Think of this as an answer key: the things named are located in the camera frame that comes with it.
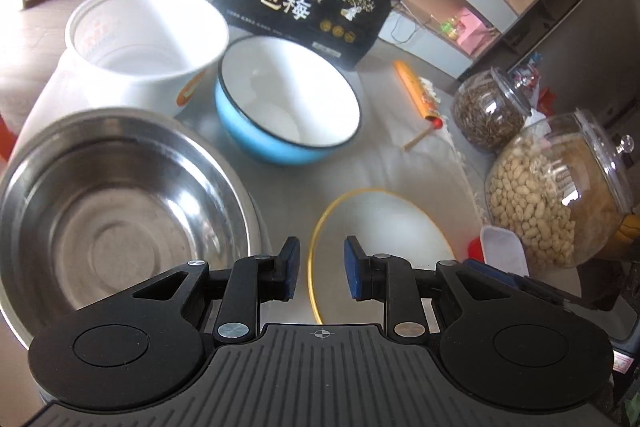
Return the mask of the white plate yellow rim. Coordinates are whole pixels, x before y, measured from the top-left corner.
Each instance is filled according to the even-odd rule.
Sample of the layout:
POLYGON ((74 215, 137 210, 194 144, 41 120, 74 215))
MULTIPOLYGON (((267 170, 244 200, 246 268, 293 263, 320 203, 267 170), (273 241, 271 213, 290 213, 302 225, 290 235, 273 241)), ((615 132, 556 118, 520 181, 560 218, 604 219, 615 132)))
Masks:
POLYGON ((314 227, 307 260, 312 312, 320 324, 381 323, 383 305, 358 303, 350 295, 344 240, 356 236, 369 254, 390 254, 416 269, 454 259, 446 237, 422 209, 394 193, 363 188, 341 195, 314 227))

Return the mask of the stainless steel bowl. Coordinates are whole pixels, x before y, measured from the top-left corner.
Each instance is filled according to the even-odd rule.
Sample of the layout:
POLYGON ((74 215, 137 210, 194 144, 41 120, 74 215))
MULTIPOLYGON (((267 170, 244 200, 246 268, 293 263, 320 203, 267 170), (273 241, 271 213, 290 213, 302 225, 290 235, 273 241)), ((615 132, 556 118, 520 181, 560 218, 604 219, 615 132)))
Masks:
POLYGON ((1 311, 28 346, 64 315, 183 263, 268 247, 226 158, 133 108, 64 117, 15 147, 1 181, 1 311))

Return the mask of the blue enamel bowl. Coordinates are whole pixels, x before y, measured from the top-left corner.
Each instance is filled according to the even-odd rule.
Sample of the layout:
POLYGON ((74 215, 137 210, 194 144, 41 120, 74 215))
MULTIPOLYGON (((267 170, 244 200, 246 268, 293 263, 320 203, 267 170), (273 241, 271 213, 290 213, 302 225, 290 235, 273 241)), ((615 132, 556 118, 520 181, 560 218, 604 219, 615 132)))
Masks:
POLYGON ((331 63, 290 40, 251 36, 231 43, 214 90, 222 127, 247 154, 271 164, 320 161, 355 138, 361 109, 331 63))

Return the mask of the white plastic container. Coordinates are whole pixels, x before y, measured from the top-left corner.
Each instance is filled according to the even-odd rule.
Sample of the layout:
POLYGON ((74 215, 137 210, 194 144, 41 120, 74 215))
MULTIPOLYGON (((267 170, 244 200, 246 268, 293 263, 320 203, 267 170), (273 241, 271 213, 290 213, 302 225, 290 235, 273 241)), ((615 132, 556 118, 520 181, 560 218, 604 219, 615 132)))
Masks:
POLYGON ((521 277, 529 276, 524 247, 514 232, 486 225, 480 230, 480 247, 486 265, 521 277))

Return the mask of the wooden stick red ball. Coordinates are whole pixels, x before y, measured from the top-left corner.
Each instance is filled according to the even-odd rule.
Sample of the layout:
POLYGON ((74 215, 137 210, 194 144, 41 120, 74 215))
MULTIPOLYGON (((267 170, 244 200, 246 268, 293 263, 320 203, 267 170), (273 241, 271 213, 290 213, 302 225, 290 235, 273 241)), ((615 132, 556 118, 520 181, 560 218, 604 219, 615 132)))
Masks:
POLYGON ((409 142, 404 144, 402 146, 402 149, 405 152, 409 152, 409 150, 412 150, 413 147, 416 147, 422 140, 424 140, 427 135, 430 135, 433 132, 442 129, 442 127, 444 127, 444 121, 442 120, 442 117, 427 118, 426 127, 409 142))

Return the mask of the glass jar sunflower seeds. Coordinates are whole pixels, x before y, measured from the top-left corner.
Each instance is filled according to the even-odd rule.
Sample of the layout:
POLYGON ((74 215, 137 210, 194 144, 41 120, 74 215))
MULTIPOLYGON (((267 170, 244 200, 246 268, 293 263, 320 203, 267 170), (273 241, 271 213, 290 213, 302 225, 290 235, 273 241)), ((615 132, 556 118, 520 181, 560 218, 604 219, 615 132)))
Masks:
POLYGON ((495 67, 465 80, 451 106, 466 141, 485 152, 502 150, 523 129, 531 111, 525 95, 495 67))

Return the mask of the orange cartoon case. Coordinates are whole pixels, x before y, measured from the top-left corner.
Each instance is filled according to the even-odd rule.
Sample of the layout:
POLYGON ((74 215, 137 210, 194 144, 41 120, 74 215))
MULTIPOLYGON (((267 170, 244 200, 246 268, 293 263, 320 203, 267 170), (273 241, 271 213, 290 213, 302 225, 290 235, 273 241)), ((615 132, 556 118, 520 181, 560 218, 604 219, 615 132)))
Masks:
POLYGON ((413 101, 419 115, 429 121, 435 129, 442 129, 442 117, 438 103, 428 91, 411 67, 404 61, 394 62, 395 72, 413 101))

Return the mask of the glass jar of peanuts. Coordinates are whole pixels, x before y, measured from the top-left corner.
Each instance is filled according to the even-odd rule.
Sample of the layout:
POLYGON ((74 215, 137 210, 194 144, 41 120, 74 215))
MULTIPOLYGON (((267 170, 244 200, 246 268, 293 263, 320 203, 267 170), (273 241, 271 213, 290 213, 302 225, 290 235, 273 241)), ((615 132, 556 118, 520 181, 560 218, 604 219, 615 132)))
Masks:
POLYGON ((521 239, 530 273, 599 254, 632 207, 625 154, 588 110, 544 118, 503 149, 485 182, 491 222, 521 239))

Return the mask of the pink box on shelf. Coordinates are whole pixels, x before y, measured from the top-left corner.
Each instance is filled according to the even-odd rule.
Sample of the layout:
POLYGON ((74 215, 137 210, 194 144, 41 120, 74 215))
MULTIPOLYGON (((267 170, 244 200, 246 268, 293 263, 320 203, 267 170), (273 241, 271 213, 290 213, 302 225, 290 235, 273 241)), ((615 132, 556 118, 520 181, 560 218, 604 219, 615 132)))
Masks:
POLYGON ((466 54, 474 54, 492 37, 492 28, 467 8, 457 12, 456 22, 457 37, 454 41, 466 54))

